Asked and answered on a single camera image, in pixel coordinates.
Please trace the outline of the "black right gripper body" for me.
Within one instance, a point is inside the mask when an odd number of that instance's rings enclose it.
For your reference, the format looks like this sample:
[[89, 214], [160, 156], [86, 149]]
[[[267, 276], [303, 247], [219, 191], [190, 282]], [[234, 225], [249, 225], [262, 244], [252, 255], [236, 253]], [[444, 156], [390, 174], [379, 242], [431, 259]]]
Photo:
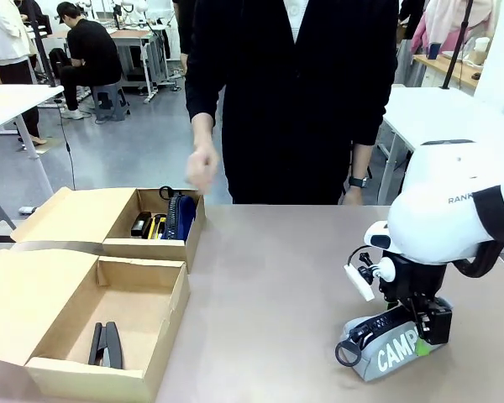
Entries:
[[394, 264], [395, 279], [380, 280], [379, 291], [389, 304], [401, 303], [408, 310], [424, 311], [443, 284], [446, 264], [419, 264], [399, 254], [383, 254]]

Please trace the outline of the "person's left hand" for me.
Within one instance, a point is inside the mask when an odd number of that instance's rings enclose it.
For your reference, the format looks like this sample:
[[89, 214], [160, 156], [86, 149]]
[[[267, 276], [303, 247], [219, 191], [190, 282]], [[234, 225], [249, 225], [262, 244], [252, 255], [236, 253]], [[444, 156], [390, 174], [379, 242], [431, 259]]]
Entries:
[[360, 187], [351, 186], [347, 191], [343, 193], [340, 203], [346, 206], [362, 206], [362, 189]]

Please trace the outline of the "person's right hand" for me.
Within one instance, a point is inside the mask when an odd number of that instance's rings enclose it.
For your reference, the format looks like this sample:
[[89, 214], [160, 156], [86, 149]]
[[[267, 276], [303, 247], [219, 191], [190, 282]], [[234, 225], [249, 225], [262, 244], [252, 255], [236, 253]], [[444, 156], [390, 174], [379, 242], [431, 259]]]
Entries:
[[203, 195], [207, 195], [212, 188], [218, 162], [218, 152], [211, 143], [198, 145], [188, 157], [186, 165], [188, 183]]

